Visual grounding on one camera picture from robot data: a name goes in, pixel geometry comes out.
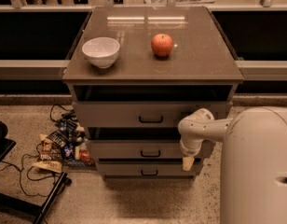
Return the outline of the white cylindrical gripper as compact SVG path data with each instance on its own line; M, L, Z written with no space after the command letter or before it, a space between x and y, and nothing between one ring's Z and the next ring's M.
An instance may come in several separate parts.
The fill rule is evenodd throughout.
M194 164L195 156L197 156L201 150L201 140L180 140L180 149L184 154L183 157L183 170L190 171Z

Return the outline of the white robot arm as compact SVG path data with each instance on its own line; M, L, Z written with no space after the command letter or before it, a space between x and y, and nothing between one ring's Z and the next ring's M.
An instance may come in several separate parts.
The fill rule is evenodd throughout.
M220 224L287 224L287 108L254 107L233 119L201 108L178 132L185 170L204 141L223 144Z

